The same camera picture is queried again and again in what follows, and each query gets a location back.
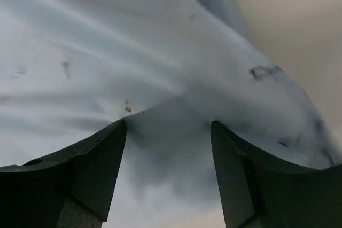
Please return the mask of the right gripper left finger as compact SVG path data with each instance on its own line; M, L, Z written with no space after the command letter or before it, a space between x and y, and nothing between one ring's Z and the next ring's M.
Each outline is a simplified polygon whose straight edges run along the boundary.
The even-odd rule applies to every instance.
M126 134L118 120L62 150L1 167L1 227L101 227Z

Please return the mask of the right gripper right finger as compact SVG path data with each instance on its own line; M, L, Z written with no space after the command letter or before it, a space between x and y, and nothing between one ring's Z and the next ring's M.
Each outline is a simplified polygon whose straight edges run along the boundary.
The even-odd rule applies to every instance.
M341 166L285 161L218 121L211 145L226 227L341 227Z

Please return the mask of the light blue pillowcase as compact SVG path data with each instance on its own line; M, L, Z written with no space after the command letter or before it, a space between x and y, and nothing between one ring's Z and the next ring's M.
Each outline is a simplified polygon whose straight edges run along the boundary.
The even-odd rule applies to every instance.
M213 121L292 163L341 153L305 91L217 0L1 0L1 165L128 125L112 227L215 208Z

